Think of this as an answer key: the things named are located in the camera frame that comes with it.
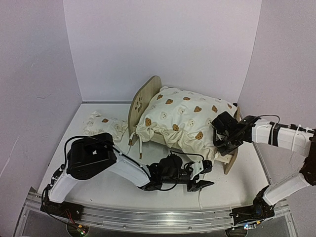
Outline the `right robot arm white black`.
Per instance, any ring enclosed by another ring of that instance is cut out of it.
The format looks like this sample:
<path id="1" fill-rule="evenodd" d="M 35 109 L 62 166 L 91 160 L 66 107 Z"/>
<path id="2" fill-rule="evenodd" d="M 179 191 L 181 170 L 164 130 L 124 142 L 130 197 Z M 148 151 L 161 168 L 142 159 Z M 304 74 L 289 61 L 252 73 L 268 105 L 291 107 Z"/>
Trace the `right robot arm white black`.
<path id="1" fill-rule="evenodd" d="M 237 121 L 228 112 L 219 114 L 211 123 L 213 143 L 221 155 L 236 150 L 244 142 L 267 144 L 290 150 L 305 157 L 300 170 L 276 184 L 264 187 L 245 207 L 232 209 L 233 225 L 252 225 L 272 218 L 274 207 L 297 191 L 316 184 L 316 131 L 300 125 L 272 122 L 261 116 L 246 116 Z"/>

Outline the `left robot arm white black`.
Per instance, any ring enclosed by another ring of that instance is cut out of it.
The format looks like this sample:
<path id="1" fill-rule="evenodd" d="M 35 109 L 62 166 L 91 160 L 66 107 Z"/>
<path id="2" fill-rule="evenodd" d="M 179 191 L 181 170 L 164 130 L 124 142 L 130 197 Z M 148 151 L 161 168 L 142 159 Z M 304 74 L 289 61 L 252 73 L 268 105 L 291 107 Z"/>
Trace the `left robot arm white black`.
<path id="1" fill-rule="evenodd" d="M 76 184 L 87 181 L 104 171 L 115 173 L 146 192 L 163 192 L 164 184 L 186 185 L 188 192 L 198 192 L 214 185 L 199 176 L 211 172 L 213 163 L 198 155 L 197 161 L 183 163 L 181 152 L 170 154 L 150 165 L 130 158 L 115 146 L 109 133 L 93 136 L 74 136 L 65 143 L 64 163 L 52 174 L 50 183 L 42 191 L 41 211 L 49 216 L 80 220 L 83 206 L 66 202 L 65 198 Z"/>

